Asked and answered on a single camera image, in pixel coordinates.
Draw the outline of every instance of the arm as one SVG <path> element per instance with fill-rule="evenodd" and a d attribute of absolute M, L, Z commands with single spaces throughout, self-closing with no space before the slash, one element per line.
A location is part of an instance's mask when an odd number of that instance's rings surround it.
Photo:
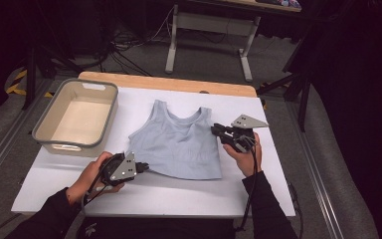
<path fill-rule="evenodd" d="M 287 220 L 287 217 L 276 200 L 265 174 L 262 171 L 262 147 L 260 145 L 259 136 L 256 133 L 254 133 L 254 135 L 257 142 L 254 148 L 257 160 L 257 182 L 251 203 L 254 223 L 254 237 L 284 239 L 297 238 L 290 222 Z M 243 179 L 243 182 L 247 192 L 250 193 L 253 188 L 255 178 L 253 155 L 250 152 L 236 152 L 227 144 L 224 144 L 224 148 L 228 154 L 237 161 L 238 167 L 246 176 L 246 178 Z"/>
<path fill-rule="evenodd" d="M 247 192 L 250 193 L 254 176 L 243 179 L 243 182 Z M 297 238 L 262 171 L 257 173 L 251 209 L 255 238 Z"/>
<path fill-rule="evenodd" d="M 96 178 L 100 165 L 110 157 L 110 153 L 104 152 L 96 161 L 90 162 L 71 187 L 49 197 L 40 211 L 20 223 L 6 238 L 64 238 L 81 210 L 81 200 Z M 118 192 L 123 185 L 104 193 Z"/>

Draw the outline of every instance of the plastic tray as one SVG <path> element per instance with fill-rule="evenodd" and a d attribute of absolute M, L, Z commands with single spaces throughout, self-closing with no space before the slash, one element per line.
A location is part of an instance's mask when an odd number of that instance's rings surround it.
<path fill-rule="evenodd" d="M 33 129 L 33 138 L 50 153 L 99 156 L 116 110 L 116 85 L 68 79 Z"/>

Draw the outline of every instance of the bin handle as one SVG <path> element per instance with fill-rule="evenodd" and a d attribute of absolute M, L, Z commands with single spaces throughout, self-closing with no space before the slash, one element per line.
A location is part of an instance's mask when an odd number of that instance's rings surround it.
<path fill-rule="evenodd" d="M 98 90 L 98 91 L 104 91 L 106 89 L 106 87 L 104 85 L 100 85 L 100 84 L 90 84 L 90 83 L 83 83 L 83 87 L 85 89 L 89 89 L 89 90 Z"/>
<path fill-rule="evenodd" d="M 82 150 L 78 146 L 68 145 L 68 144 L 52 144 L 52 148 L 57 150 L 66 150 L 66 151 L 81 151 Z"/>

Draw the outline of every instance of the hand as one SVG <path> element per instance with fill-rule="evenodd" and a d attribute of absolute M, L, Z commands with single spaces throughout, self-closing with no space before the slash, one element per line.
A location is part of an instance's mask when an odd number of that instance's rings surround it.
<path fill-rule="evenodd" d="M 260 145 L 259 135 L 256 132 L 254 132 L 254 137 L 256 139 L 256 145 L 253 149 L 256 151 L 257 172 L 260 172 L 262 171 L 262 146 Z M 250 151 L 236 152 L 228 144 L 223 144 L 223 148 L 225 148 L 226 152 L 237 161 L 238 167 L 246 177 L 254 174 L 254 159 L 253 154 Z"/>
<path fill-rule="evenodd" d="M 66 193 L 70 205 L 73 205 L 75 202 L 80 203 L 82 201 L 83 196 L 89 190 L 90 186 L 92 185 L 93 181 L 98 175 L 101 164 L 104 162 L 105 159 L 108 159 L 110 157 L 112 157 L 112 154 L 110 152 L 103 152 L 97 158 L 96 161 L 91 161 L 89 163 L 89 165 L 80 175 L 79 179 L 77 179 L 77 181 L 70 188 L 67 189 Z M 124 183 L 112 188 L 111 190 L 105 190 L 100 195 L 103 195 L 104 193 L 108 192 L 118 192 L 123 187 L 123 185 Z M 98 180 L 95 184 L 95 188 L 98 186 L 103 186 L 103 183 L 101 183 L 100 180 Z"/>

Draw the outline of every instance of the white board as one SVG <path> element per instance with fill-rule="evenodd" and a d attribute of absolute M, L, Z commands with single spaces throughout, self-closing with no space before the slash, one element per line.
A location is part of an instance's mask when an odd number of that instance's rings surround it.
<path fill-rule="evenodd" d="M 240 114 L 266 120 L 258 98 L 229 97 L 171 91 L 119 88 L 118 110 L 105 150 L 128 149 L 128 136 L 147 121 L 155 100 L 167 102 L 180 118 L 200 107 L 212 109 L 212 121 L 230 125 Z M 294 216 L 293 205 L 270 129 L 256 128 L 263 147 L 262 168 L 286 216 Z M 222 179 L 184 180 L 144 172 L 127 182 L 119 193 L 106 194 L 86 207 L 89 216 L 242 217 L 248 194 L 244 175 L 219 141 Z M 14 201 L 12 211 L 34 213 L 46 199 L 71 186 L 95 158 L 50 154 L 40 149 Z"/>

